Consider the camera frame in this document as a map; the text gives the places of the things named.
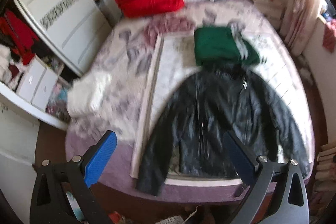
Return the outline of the white wardrobe shelf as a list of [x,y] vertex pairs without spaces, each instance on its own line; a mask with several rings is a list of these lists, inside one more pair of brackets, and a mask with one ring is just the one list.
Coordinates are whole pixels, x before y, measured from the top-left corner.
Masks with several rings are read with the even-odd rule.
[[48,125],[63,131],[66,131],[68,128],[68,124],[66,122],[59,120],[47,112],[39,110],[10,90],[4,83],[1,83],[1,99],[6,105],[15,106],[17,109],[21,109],[23,112],[45,122]]

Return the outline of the white bedside table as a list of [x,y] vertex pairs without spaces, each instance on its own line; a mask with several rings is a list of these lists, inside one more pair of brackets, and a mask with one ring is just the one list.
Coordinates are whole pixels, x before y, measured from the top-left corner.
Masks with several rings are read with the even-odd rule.
[[282,24],[284,6],[280,0],[251,0],[258,9],[272,24],[275,30],[279,30]]

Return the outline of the green folded garment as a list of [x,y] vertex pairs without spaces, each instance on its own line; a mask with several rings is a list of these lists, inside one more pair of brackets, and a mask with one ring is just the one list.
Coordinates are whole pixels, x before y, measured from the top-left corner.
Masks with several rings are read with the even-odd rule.
[[194,55],[198,66],[263,62],[258,51],[233,27],[201,27],[194,32]]

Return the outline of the black leather jacket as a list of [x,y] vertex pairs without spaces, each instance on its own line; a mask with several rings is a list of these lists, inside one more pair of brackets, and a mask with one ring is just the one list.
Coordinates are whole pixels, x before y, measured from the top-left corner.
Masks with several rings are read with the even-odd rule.
[[304,142],[285,102],[259,75],[240,65],[203,69],[173,93],[155,123],[139,166],[136,188],[157,196],[166,181],[174,149],[182,174],[238,178],[224,134],[232,131],[256,155],[298,161],[310,173]]

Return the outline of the white folded garment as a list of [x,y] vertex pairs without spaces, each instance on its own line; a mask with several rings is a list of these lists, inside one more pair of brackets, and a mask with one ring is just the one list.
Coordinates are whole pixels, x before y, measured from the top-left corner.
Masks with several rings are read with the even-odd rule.
[[93,71],[75,80],[67,93],[70,117],[77,118],[96,112],[111,81],[112,75],[105,71]]

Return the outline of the white sliding wardrobe door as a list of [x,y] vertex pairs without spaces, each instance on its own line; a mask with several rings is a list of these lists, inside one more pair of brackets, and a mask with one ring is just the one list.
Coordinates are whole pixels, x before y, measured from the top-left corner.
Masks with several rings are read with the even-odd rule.
[[78,76],[111,32],[94,0],[13,0],[30,27]]

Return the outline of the pink floral curtain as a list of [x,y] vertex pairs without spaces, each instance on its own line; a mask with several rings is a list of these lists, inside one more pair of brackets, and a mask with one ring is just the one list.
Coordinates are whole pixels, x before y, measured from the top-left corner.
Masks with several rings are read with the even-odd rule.
[[288,0],[280,35],[294,56],[303,53],[314,31],[321,0]]

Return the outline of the red clothes in wardrobe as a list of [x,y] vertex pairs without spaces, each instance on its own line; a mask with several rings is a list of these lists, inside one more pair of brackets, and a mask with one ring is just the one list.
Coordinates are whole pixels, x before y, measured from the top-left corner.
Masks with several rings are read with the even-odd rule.
[[35,32],[8,9],[1,16],[1,32],[11,37],[23,65],[28,65],[35,56],[32,47],[39,41]]

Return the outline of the stacked pink towels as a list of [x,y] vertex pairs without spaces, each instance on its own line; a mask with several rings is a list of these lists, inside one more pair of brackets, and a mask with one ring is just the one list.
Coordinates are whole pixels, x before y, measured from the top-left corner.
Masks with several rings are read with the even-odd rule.
[[313,186],[313,211],[319,215],[335,196],[335,141],[321,146]]

